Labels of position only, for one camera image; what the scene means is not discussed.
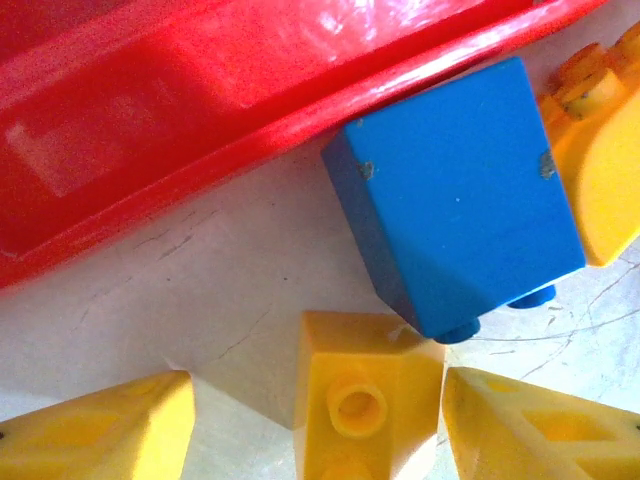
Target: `plastic toy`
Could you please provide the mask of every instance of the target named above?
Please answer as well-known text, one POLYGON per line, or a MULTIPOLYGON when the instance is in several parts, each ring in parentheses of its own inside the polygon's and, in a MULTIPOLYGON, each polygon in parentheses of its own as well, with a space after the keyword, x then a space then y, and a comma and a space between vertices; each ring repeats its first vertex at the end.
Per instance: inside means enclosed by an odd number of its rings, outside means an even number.
POLYGON ((194 422, 187 372, 135 380, 0 423, 0 478, 178 480, 194 422))
POLYGON ((605 0, 12 0, 0 287, 605 0))
POLYGON ((606 266, 640 234, 640 23, 608 51, 576 53, 555 80, 540 110, 588 263, 606 266))
POLYGON ((378 295, 428 338, 585 265, 519 59, 351 122, 323 158, 378 295))
POLYGON ((442 409, 460 480, 640 478, 640 415, 470 368, 442 409))
MULTIPOLYGON (((435 442, 427 444, 431 451, 420 447, 435 438, 443 361, 444 347, 395 315, 305 314, 294 421, 298 478, 395 478, 414 455, 433 455, 435 442)), ((428 469, 428 461, 411 460, 428 469)))

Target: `red toy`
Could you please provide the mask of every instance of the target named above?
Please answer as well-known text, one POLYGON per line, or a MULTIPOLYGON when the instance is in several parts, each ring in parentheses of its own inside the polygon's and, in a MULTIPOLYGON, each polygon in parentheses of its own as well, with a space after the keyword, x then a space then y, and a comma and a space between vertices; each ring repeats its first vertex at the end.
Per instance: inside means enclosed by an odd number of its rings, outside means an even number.
POLYGON ((0 287, 603 3, 14 0, 0 287))

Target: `yellow sloped block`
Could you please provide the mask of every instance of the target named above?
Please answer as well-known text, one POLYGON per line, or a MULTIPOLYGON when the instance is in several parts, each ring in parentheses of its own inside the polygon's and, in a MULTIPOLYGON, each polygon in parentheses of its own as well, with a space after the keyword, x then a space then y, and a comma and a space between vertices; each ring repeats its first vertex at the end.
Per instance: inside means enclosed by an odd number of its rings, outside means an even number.
POLYGON ((396 315, 303 316, 294 439, 301 480, 423 478, 444 347, 396 315), (419 466, 420 472, 407 472, 419 466))
POLYGON ((461 480, 640 478, 640 415, 472 368, 442 402, 461 480))
POLYGON ((640 234, 640 23, 609 50, 591 44, 539 100, 587 261, 613 262, 640 234))
POLYGON ((194 422, 187 372, 135 380, 0 423, 0 479, 177 480, 194 422))

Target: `blue toy block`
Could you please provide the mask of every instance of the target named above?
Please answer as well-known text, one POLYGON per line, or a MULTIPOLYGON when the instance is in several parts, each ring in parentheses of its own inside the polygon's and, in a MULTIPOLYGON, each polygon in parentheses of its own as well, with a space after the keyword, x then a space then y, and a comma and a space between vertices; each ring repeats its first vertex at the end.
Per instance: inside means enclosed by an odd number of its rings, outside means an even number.
POLYGON ((585 265, 517 58, 351 122, 323 158, 378 295, 426 337, 585 265))

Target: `toy block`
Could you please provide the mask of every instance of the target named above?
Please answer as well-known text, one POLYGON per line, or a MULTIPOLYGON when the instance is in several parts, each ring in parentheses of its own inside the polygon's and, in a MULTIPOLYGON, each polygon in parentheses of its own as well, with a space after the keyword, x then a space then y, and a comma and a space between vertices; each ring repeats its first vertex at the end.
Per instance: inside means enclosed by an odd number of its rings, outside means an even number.
POLYGON ((304 314, 298 478, 385 480, 416 459, 428 469, 435 442, 424 447, 436 435, 443 362, 444 347, 396 315, 304 314))
POLYGON ((640 234, 640 23, 609 50, 591 44, 554 76, 540 111, 593 266, 640 234))
POLYGON ((549 148, 510 59, 348 124, 323 158, 380 298, 455 343, 585 265, 549 148))
POLYGON ((0 423, 0 478, 177 480, 194 422, 187 372, 135 380, 0 423))
POLYGON ((460 480, 640 478, 640 415, 472 368, 442 409, 460 480))

